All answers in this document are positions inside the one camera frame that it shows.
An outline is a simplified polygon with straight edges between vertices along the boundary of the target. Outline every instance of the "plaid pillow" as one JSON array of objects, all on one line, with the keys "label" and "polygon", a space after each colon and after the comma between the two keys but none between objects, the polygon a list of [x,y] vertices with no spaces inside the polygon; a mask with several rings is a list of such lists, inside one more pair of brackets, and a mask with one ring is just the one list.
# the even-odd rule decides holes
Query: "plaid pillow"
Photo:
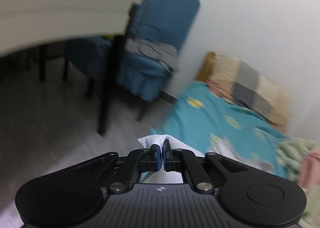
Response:
[{"label": "plaid pillow", "polygon": [[216,56],[207,84],[214,94],[255,111],[284,132],[291,99],[246,63],[233,57]]}]

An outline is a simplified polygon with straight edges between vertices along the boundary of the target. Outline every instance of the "pink cloth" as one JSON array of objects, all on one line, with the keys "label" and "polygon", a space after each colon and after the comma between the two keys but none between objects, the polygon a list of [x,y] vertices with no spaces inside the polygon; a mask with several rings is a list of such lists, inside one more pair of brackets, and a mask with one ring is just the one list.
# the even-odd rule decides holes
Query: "pink cloth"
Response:
[{"label": "pink cloth", "polygon": [[306,189],[320,184],[320,149],[311,151],[303,160],[297,184]]}]

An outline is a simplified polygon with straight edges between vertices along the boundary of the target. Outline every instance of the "teal bed sheet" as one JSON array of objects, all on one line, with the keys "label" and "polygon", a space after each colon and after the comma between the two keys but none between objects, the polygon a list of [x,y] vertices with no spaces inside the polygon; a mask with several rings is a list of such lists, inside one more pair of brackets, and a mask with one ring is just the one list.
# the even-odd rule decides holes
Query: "teal bed sheet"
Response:
[{"label": "teal bed sheet", "polygon": [[176,101],[164,124],[152,134],[171,135],[202,153],[217,139],[228,140],[243,159],[267,160],[273,174],[285,177],[275,146],[286,139],[253,111],[211,93],[205,83],[191,84]]}]

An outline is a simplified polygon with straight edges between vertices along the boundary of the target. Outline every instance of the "white garment on bed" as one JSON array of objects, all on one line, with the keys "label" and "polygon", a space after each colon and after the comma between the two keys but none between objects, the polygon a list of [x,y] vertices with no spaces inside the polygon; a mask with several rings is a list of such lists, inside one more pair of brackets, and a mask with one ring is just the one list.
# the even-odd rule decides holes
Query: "white garment on bed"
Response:
[{"label": "white garment on bed", "polygon": [[[162,146],[166,139],[170,141],[171,149],[183,148],[183,149],[193,151],[193,153],[196,156],[204,156],[204,154],[201,153],[200,151],[188,146],[187,144],[181,142],[180,140],[170,135],[150,135],[143,138],[139,138],[138,141],[145,148],[150,148],[153,144],[157,144],[161,148],[161,154],[162,154]],[[258,168],[263,171],[267,171],[271,173],[273,169],[272,164],[265,160],[242,159],[234,152],[230,143],[226,140],[221,140],[217,142],[216,145],[208,149],[207,152],[211,152],[211,151],[218,153],[220,155],[226,156],[230,159],[236,160],[238,162],[247,164],[249,166]],[[181,174],[178,172],[165,172],[162,164],[160,171],[148,172],[147,176],[143,179],[143,183],[153,183],[153,184],[183,183],[183,180],[182,180]]]}]

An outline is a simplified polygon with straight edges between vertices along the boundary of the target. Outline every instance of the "floor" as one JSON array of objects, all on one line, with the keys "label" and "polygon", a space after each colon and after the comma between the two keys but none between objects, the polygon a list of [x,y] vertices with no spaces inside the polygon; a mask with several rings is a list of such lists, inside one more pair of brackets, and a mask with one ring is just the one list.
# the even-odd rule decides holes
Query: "floor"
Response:
[{"label": "floor", "polygon": [[26,181],[108,151],[127,155],[172,108],[159,99],[139,123],[140,99],[117,88],[102,137],[96,132],[99,90],[86,99],[86,78],[71,67],[63,83],[62,68],[63,59],[48,61],[47,81],[40,83],[36,64],[27,71],[19,59],[0,62],[1,228],[22,226],[13,200]]}]

